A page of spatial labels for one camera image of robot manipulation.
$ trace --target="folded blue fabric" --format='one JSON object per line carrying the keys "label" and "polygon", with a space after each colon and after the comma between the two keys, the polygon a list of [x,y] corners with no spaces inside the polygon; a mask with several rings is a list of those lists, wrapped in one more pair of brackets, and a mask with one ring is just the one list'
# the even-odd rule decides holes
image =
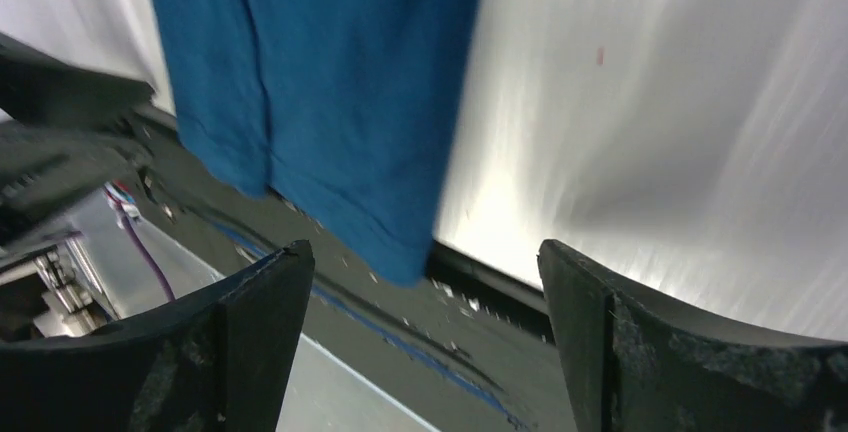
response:
{"label": "folded blue fabric", "polygon": [[477,1],[153,0],[181,140],[220,180],[273,187],[414,284]]}

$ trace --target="shiny white surface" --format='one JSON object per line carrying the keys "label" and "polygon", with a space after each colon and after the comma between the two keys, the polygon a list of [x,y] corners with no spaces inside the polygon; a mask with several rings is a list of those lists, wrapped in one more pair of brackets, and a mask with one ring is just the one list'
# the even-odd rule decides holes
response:
{"label": "shiny white surface", "polygon": [[64,62],[143,80],[174,99],[151,0],[0,0],[0,32]]}
{"label": "shiny white surface", "polygon": [[439,240],[848,339],[848,0],[483,0],[475,33]]}

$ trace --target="blue cloth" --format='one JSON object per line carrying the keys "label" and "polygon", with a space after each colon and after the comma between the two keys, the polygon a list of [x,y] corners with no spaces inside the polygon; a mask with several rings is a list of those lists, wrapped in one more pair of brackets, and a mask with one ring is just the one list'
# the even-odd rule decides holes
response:
{"label": "blue cloth", "polygon": [[153,0],[183,144],[423,275],[478,0]]}

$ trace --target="purple cable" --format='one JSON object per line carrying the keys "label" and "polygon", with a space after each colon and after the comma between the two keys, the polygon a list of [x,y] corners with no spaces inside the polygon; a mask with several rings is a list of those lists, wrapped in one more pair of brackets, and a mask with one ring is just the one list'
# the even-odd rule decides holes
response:
{"label": "purple cable", "polygon": [[133,245],[135,245],[135,248],[141,253],[141,256],[144,257],[147,265],[149,265],[153,270],[153,274],[156,275],[159,285],[162,286],[162,290],[165,291],[165,296],[168,297],[168,302],[174,301],[176,297],[174,297],[174,290],[171,289],[171,284],[168,283],[168,278],[165,277],[165,273],[162,272],[159,264],[153,260],[153,256],[150,255],[150,252],[148,252],[144,244],[141,243],[141,239],[138,238],[138,234],[136,234],[135,229],[133,228],[132,219],[130,219],[129,216],[127,216],[127,213],[124,212],[124,208],[120,203],[115,203],[115,210],[118,212],[118,217],[121,219],[121,225],[124,227],[124,230],[127,231],[127,235],[130,236],[130,240],[132,240]]}

